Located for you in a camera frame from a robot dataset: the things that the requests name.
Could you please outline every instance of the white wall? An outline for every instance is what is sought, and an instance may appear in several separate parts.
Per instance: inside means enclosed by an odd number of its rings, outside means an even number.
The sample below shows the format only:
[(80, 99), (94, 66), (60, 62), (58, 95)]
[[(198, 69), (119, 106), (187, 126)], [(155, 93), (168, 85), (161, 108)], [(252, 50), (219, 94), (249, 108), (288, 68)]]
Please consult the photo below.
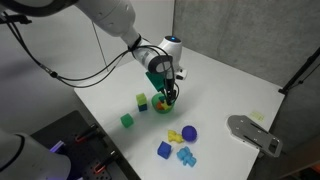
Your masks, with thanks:
[[(144, 37), (158, 44), (172, 33), (173, 0), (132, 4), (137, 13), (135, 27)], [(50, 17), (31, 19), (32, 24), (18, 27), (42, 63), (75, 78), (103, 68), (91, 21), (80, 10), (70, 7)], [(98, 34), (108, 61), (126, 49), (120, 38), (100, 29)], [(85, 118), (89, 116), (73, 89), (38, 68), (5, 25), (0, 26), (0, 40), (0, 127), (32, 133), (73, 110), (79, 110)]]

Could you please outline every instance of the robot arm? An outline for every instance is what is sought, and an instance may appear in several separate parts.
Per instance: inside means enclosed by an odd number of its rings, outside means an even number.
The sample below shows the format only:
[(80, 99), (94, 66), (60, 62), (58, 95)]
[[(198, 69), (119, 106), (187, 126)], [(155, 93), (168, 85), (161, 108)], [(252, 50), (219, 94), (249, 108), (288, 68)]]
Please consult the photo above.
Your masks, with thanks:
[(179, 66), (181, 41), (167, 36), (159, 46), (150, 47), (152, 45), (141, 38), (133, 27), (135, 12), (129, 0), (0, 0), (1, 4), (30, 16), (51, 15), (74, 4), (105, 32), (121, 37), (135, 59), (150, 73), (166, 72), (165, 89), (170, 98), (167, 99), (169, 104), (175, 99), (175, 79), (186, 78), (187, 71)]

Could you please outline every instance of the blue cube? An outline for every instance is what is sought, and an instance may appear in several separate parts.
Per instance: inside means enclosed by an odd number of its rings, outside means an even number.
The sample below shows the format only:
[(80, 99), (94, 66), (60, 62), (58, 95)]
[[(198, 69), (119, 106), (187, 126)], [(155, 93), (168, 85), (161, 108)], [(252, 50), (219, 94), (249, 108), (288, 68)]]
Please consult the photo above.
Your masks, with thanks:
[(168, 159), (170, 156), (170, 153), (171, 153), (171, 145), (162, 141), (158, 148), (158, 155), (165, 159)]
[(139, 111), (140, 111), (140, 112), (141, 112), (141, 111), (146, 111), (146, 110), (148, 110), (147, 104), (143, 104), (143, 105), (141, 105), (141, 106), (138, 105), (138, 108), (139, 108)]

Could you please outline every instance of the purple ball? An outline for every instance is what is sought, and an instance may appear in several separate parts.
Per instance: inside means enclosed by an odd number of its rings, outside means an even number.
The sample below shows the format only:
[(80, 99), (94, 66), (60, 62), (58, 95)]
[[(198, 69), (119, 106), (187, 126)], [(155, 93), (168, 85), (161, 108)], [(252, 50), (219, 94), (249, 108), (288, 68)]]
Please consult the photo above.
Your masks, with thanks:
[(182, 137), (185, 141), (192, 142), (197, 139), (197, 130), (193, 126), (185, 126), (182, 129)]

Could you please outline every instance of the white table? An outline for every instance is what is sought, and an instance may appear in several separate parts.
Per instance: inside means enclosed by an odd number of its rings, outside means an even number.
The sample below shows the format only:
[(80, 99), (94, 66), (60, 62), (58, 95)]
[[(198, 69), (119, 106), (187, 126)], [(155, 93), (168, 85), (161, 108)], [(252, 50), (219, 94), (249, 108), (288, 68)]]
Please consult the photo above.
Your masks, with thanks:
[[(226, 120), (229, 115), (249, 115), (256, 110), (265, 116), (257, 123), (269, 130), (284, 98), (278, 93), (280, 87), (186, 48), (181, 65), (189, 74), (178, 82), (180, 96), (169, 114), (156, 113), (150, 101), (148, 111), (138, 111), (135, 95), (143, 92), (150, 100), (156, 91), (145, 69), (135, 61), (117, 68), (101, 84), (75, 92), (140, 178), (246, 179), (258, 150), (231, 136)], [(120, 122), (126, 113), (134, 118), (128, 129)], [(158, 156), (161, 141), (168, 142), (167, 131), (181, 132), (185, 125), (196, 127), (198, 140), (193, 144), (172, 142), (169, 159)], [(183, 166), (176, 156), (186, 145), (197, 158), (193, 168)]]

